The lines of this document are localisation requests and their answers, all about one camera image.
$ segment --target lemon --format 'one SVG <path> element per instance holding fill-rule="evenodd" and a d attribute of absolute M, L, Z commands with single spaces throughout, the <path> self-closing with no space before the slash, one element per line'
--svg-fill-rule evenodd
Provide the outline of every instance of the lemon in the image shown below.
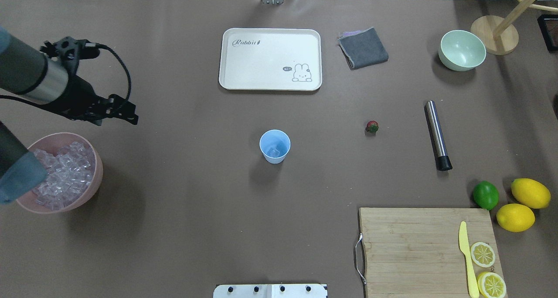
<path fill-rule="evenodd" d="M 498 210 L 496 220 L 503 229 L 518 233 L 523 232 L 534 224 L 534 213 L 523 204 L 510 203 Z"/>
<path fill-rule="evenodd" d="M 471 246 L 471 257 L 473 262 L 482 268 L 489 268 L 496 261 L 494 249 L 489 244 L 483 242 L 475 242 Z"/>
<path fill-rule="evenodd" d="M 512 194 L 523 205 L 532 209 L 542 209 L 550 203 L 550 191 L 542 183 L 528 178 L 518 178 L 512 182 Z"/>
<path fill-rule="evenodd" d="M 482 272 L 479 274 L 476 284 L 479 291 L 486 298 L 504 298 L 506 296 L 506 283 L 502 276 L 494 272 Z"/>

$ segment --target strawberry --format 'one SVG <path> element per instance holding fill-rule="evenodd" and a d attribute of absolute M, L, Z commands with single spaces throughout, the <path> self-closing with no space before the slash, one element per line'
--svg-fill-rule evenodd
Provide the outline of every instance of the strawberry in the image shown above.
<path fill-rule="evenodd" d="M 366 131 L 367 132 L 377 132 L 378 129 L 379 129 L 379 126 L 378 126 L 377 121 L 369 121 L 368 124 L 366 124 Z"/>

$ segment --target white tray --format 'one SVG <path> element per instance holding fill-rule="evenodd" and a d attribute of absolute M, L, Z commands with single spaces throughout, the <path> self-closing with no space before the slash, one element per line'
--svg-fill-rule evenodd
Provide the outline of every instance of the white tray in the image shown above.
<path fill-rule="evenodd" d="M 223 34 L 219 83 L 228 90 L 317 90 L 320 35 L 309 29 L 231 28 Z"/>

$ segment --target wooden base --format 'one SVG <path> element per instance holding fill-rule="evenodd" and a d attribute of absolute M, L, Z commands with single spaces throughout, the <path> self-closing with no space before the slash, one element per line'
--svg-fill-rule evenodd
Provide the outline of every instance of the wooden base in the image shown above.
<path fill-rule="evenodd" d="M 512 24 L 500 36 L 493 37 L 493 31 L 502 21 L 504 21 L 504 18 L 498 16 L 482 16 L 475 20 L 471 26 L 471 32 L 482 40 L 490 54 L 509 54 L 516 48 L 520 40 L 517 30 Z"/>

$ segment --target lemon slice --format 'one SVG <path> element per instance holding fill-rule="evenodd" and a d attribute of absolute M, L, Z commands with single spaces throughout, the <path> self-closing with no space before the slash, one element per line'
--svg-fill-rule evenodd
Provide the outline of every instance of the lemon slice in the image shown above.
<path fill-rule="evenodd" d="M 476 242 L 471 246 L 471 257 L 476 265 L 483 268 L 493 266 L 494 261 L 496 261 L 494 249 L 489 244 L 483 242 Z"/>
<path fill-rule="evenodd" d="M 502 276 L 494 272 L 482 272 L 477 281 L 479 291 L 486 298 L 504 298 L 506 283 Z"/>

